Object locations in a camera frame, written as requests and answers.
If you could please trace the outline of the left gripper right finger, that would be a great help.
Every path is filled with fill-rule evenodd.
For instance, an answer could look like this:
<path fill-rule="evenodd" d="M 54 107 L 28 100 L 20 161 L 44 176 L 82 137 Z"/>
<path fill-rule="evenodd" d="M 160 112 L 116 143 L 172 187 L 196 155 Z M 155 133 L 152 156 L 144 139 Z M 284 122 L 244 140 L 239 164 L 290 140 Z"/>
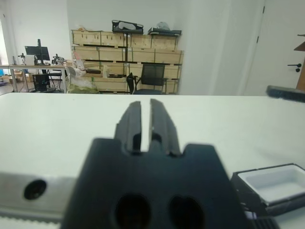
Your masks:
<path fill-rule="evenodd" d="M 150 108 L 150 141 L 157 141 L 166 155 L 181 156 L 176 126 L 164 104 L 151 99 Z"/>

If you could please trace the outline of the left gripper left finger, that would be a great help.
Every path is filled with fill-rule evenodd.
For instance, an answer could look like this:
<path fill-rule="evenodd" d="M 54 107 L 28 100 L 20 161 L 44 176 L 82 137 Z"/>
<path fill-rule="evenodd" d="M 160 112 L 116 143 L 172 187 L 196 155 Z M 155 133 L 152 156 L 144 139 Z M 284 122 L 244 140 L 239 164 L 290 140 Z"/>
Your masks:
<path fill-rule="evenodd" d="M 121 142 L 124 151 L 129 154 L 141 153 L 142 117 L 141 102 L 129 104 L 116 125 L 114 139 Z"/>

